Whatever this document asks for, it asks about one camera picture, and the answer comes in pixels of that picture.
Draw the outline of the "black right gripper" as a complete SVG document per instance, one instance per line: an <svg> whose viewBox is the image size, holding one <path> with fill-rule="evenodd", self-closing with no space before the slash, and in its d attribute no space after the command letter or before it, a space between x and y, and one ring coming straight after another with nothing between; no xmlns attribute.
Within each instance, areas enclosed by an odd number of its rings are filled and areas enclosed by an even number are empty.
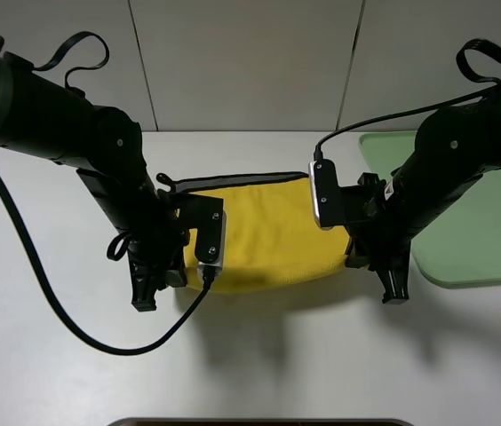
<svg viewBox="0 0 501 426"><path fill-rule="evenodd" d="M383 216L386 181L363 172L357 180L352 223L346 230L345 267L377 272L384 288L383 304L403 304L409 296L409 246L393 242L393 227Z"/></svg>

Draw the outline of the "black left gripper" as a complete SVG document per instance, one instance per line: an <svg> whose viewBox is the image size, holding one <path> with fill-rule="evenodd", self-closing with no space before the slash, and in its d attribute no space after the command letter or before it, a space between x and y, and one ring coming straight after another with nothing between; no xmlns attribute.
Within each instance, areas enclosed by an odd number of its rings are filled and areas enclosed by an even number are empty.
<svg viewBox="0 0 501 426"><path fill-rule="evenodd" d="M156 310L157 286L183 288L187 274L183 248L188 237L176 224L169 194L109 194L107 217L117 236L107 247L107 258L130 260L131 304L138 312Z"/></svg>

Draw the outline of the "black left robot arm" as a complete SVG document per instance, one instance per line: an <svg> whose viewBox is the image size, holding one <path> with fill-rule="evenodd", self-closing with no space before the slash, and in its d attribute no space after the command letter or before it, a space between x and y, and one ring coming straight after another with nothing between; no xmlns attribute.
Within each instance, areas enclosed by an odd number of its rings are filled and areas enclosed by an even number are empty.
<svg viewBox="0 0 501 426"><path fill-rule="evenodd" d="M108 257L129 259L132 305L155 310L156 292L179 267L183 238L147 173L140 126L37 75L3 44L0 37L0 147L76 169L117 230Z"/></svg>

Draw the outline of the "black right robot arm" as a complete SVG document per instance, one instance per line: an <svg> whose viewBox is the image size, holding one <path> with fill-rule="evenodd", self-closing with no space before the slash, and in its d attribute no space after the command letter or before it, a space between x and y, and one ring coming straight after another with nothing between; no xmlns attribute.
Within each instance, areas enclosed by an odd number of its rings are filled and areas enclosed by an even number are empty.
<svg viewBox="0 0 501 426"><path fill-rule="evenodd" d="M375 272L383 303L405 302L412 239L484 174L500 169L501 89L476 103L437 110L389 181L363 174L357 185L342 188L352 238L346 266Z"/></svg>

